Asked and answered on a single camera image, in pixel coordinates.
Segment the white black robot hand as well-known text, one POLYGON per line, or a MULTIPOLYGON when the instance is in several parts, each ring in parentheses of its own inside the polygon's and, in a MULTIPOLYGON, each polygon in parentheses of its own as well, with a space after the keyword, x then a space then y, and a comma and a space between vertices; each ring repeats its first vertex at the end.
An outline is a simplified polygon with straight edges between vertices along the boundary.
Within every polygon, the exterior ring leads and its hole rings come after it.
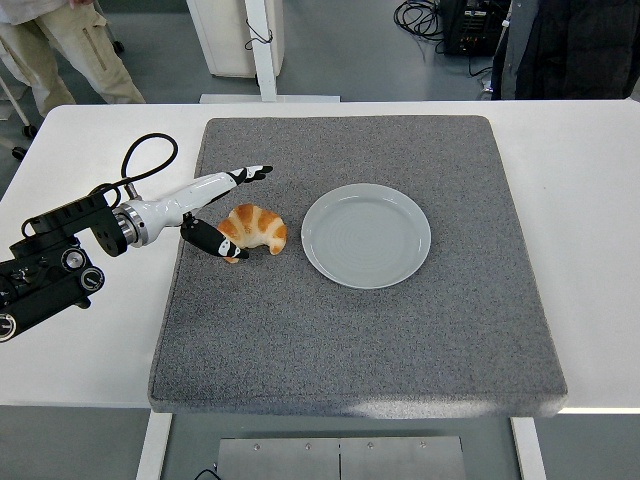
POLYGON ((183 240, 196 248, 217 256, 245 259, 248 252, 227 239, 224 234, 195 213, 217 201, 234 188, 263 180, 273 168, 268 165, 243 167, 195 179, 191 184, 156 201, 131 200, 122 206, 133 227, 135 247, 154 242, 166 227, 178 227, 183 240))

